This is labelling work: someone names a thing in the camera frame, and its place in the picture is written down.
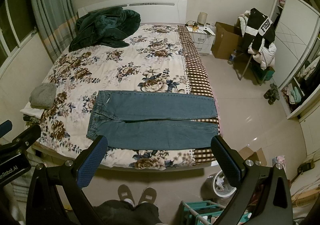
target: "floral bedspread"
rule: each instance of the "floral bedspread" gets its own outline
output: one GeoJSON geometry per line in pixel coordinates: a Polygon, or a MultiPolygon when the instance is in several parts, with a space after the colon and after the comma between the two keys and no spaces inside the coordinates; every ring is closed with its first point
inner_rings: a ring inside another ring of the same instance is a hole
{"type": "MultiPolygon", "coordinates": [[[[56,84],[57,94],[54,107],[45,110],[42,116],[39,144],[72,158],[88,148],[92,141],[86,137],[87,128],[99,90],[213,97],[185,27],[143,25],[124,41],[130,45],[118,49],[96,45],[71,53],[66,50],[57,59],[44,79],[56,84]]],[[[217,118],[196,121],[218,123],[217,118]]],[[[163,170],[213,160],[209,148],[162,151],[109,147],[102,164],[163,170]]]]}

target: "bed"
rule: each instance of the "bed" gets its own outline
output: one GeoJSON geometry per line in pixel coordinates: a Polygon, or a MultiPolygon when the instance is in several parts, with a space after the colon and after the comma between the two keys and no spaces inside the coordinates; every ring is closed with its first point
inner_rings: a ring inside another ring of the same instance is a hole
{"type": "MultiPolygon", "coordinates": [[[[55,104],[41,117],[42,133],[35,143],[36,149],[62,158],[76,158],[89,147],[92,141],[86,138],[87,128],[99,90],[178,92],[214,97],[202,61],[183,25],[187,0],[148,1],[111,0],[79,9],[79,16],[82,16],[89,11],[121,5],[140,13],[142,24],[124,40],[130,44],[128,47],[115,49],[95,45],[70,53],[66,49],[56,60],[43,81],[56,83],[55,104]]],[[[219,117],[194,121],[217,125],[220,133],[219,117]]],[[[173,167],[197,167],[212,161],[215,158],[209,147],[188,150],[109,148],[101,164],[113,168],[179,170],[173,167]]]]}

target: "cardboard box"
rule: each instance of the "cardboard box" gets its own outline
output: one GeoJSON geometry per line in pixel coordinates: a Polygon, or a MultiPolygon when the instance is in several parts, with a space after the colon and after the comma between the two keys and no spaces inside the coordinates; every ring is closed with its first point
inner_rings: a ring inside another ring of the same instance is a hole
{"type": "Polygon", "coordinates": [[[267,160],[266,160],[266,157],[264,156],[262,148],[260,148],[258,151],[254,152],[249,147],[244,147],[238,153],[245,160],[249,159],[249,160],[252,160],[254,163],[256,161],[259,161],[259,162],[261,162],[260,165],[262,165],[262,166],[267,165],[267,160]]]}
{"type": "Polygon", "coordinates": [[[217,59],[228,60],[233,50],[241,45],[241,29],[222,22],[216,22],[215,27],[216,39],[211,47],[212,54],[217,59]]]}

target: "teal rack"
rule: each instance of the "teal rack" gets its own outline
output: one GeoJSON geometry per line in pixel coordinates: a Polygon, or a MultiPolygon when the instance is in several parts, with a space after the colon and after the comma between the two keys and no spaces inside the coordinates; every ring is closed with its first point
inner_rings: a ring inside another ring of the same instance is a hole
{"type": "MultiPolygon", "coordinates": [[[[225,209],[224,206],[212,201],[184,202],[182,204],[180,225],[211,225],[211,219],[217,218],[225,209]]],[[[251,214],[246,213],[242,216],[240,224],[249,220],[251,214]]]]}

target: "blue gripper pad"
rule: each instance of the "blue gripper pad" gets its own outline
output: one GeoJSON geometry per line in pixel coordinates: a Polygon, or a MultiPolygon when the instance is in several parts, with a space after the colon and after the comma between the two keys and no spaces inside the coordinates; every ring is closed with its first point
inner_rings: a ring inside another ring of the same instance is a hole
{"type": "Polygon", "coordinates": [[[89,185],[107,150],[108,140],[106,137],[102,137],[78,169],[77,184],[79,188],[87,187],[89,185]]]}
{"type": "Polygon", "coordinates": [[[217,159],[218,164],[228,179],[230,185],[239,188],[241,185],[241,172],[231,158],[230,154],[226,151],[216,137],[211,139],[211,152],[217,159]]]}
{"type": "Polygon", "coordinates": [[[3,122],[0,125],[0,138],[3,137],[6,133],[12,130],[12,123],[10,120],[3,122]]]}

